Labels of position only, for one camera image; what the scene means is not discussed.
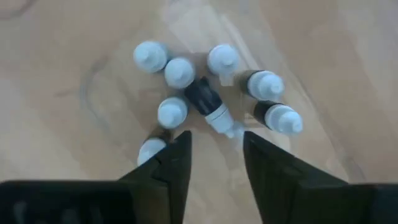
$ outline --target wood grain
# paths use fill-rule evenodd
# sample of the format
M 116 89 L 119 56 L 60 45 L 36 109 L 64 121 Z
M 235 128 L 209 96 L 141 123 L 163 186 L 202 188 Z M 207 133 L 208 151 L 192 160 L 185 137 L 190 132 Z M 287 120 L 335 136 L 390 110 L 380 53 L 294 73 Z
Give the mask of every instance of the wood grain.
M 233 116 L 297 157 L 350 182 L 398 181 L 395 1 L 38 0 L 0 20 L 0 180 L 117 179 L 136 167 L 156 108 L 179 93 L 131 60 L 165 42 L 211 78 Z M 254 103 L 206 71 L 216 44 L 239 71 L 267 69 L 303 116 L 296 137 L 247 113 Z M 186 223 L 260 223 L 239 142 L 191 110 L 193 167 Z

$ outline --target black object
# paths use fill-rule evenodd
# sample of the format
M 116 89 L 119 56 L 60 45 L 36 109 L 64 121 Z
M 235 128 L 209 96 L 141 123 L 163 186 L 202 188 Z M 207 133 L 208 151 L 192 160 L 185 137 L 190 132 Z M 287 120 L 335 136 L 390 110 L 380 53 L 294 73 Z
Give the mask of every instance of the black object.
M 185 131 L 119 181 L 5 182 L 0 223 L 182 223 L 191 145 Z
M 284 105 L 283 103 L 277 103 L 271 100 L 267 100 L 267 101 L 258 101 L 256 103 L 256 105 L 254 106 L 254 110 L 253 110 L 253 116 L 254 118 L 261 124 L 265 125 L 267 128 L 268 125 L 266 123 L 266 113 L 269 110 L 269 108 L 271 108 L 272 106 L 275 105 Z
M 184 96 L 203 116 L 211 114 L 223 104 L 217 92 L 210 88 L 206 77 L 194 80 L 183 92 Z
M 252 132 L 243 151 L 263 223 L 398 223 L 396 184 L 348 184 Z

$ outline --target plastic bottle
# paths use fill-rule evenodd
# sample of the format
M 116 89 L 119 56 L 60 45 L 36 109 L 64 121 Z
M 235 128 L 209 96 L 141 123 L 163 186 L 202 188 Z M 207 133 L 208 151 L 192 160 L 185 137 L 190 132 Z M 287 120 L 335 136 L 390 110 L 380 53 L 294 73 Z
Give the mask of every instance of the plastic bottle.
M 253 116 L 267 128 L 282 134 L 298 134 L 303 131 L 302 117 L 291 107 L 273 101 L 259 101 Z
M 184 95 L 202 114 L 206 122 L 217 132 L 233 138 L 236 135 L 235 121 L 220 96 L 210 88 L 206 77 L 195 80 L 186 89 Z
M 188 105 L 178 97 L 170 97 L 161 102 L 157 109 L 157 120 L 166 129 L 174 129 L 185 121 Z
M 155 73 L 166 66 L 169 52 L 164 44 L 155 41 L 145 41 L 136 47 L 133 58 L 141 70 Z
M 186 58 L 173 58 L 166 65 L 165 78 L 169 87 L 186 88 L 195 79 L 195 66 Z
M 285 90 L 280 76 L 270 71 L 249 70 L 242 74 L 240 87 L 243 93 L 261 101 L 277 101 Z
M 160 126 L 155 128 L 148 136 L 148 138 L 142 144 L 138 158 L 137 165 L 141 166 L 143 163 L 148 161 L 160 150 L 162 150 L 172 139 L 171 131 L 164 129 Z
M 210 72 L 219 76 L 221 85 L 233 85 L 233 73 L 239 65 L 238 51 L 228 44 L 214 47 L 207 56 Z

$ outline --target white bottle cap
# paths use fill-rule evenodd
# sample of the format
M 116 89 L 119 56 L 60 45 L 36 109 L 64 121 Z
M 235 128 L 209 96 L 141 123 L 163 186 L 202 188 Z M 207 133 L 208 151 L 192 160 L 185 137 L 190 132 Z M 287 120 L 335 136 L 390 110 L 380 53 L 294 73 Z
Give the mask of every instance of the white bottle cap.
M 155 73 L 166 66 L 169 54 L 165 45 L 159 42 L 145 41 L 136 47 L 133 57 L 140 69 Z
M 174 58 L 165 68 L 165 78 L 169 87 L 183 89 L 195 79 L 195 67 L 185 58 Z
M 234 119 L 229 113 L 229 109 L 222 104 L 217 110 L 205 116 L 206 122 L 217 132 L 234 137 Z
M 298 134 L 303 131 L 301 116 L 286 105 L 271 106 L 264 119 L 268 128 L 282 134 Z
M 164 147 L 166 147 L 166 142 L 160 138 L 150 138 L 146 140 L 139 149 L 137 164 L 141 166 Z
M 275 73 L 261 71 L 249 78 L 248 90 L 257 100 L 276 101 L 283 94 L 285 85 L 281 77 Z
M 170 97 L 159 105 L 157 120 L 164 128 L 173 129 L 185 121 L 187 114 L 187 104 L 180 98 Z
M 239 65 L 238 51 L 228 44 L 217 45 L 207 57 L 209 70 L 220 78 L 221 85 L 233 83 L 233 73 Z

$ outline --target bottle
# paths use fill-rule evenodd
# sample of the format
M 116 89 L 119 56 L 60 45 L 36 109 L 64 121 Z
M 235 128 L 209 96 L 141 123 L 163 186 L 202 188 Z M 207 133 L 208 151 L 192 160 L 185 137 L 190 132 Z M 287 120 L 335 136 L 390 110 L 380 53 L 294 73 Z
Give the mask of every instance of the bottle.
M 207 66 L 210 72 L 219 76 L 221 85 L 233 84 L 233 73 L 239 65 L 238 51 L 228 44 L 214 47 L 207 56 Z
M 157 120 L 165 129 L 174 129 L 185 121 L 188 105 L 178 97 L 170 97 L 161 102 L 157 109 Z
M 240 78 L 241 91 L 253 98 L 277 101 L 285 90 L 280 76 L 270 71 L 248 70 Z
M 171 88 L 186 88 L 195 79 L 195 67 L 186 58 L 174 58 L 166 65 L 165 79 L 166 83 Z
M 254 118 L 267 128 L 282 134 L 303 131 L 302 117 L 291 107 L 273 101 L 259 101 L 253 111 Z
M 171 142 L 172 133 L 160 126 L 156 127 L 149 137 L 142 144 L 138 158 L 137 165 L 141 166 L 143 163 L 148 161 L 160 150 L 162 150 L 168 143 Z
M 217 133 L 233 138 L 237 132 L 235 128 L 241 131 L 239 125 L 234 126 L 235 121 L 229 109 L 217 92 L 210 88 L 206 77 L 193 81 L 184 89 L 184 95 Z
M 133 58 L 141 70 L 155 73 L 166 66 L 169 52 L 164 44 L 156 41 L 145 41 L 136 47 Z

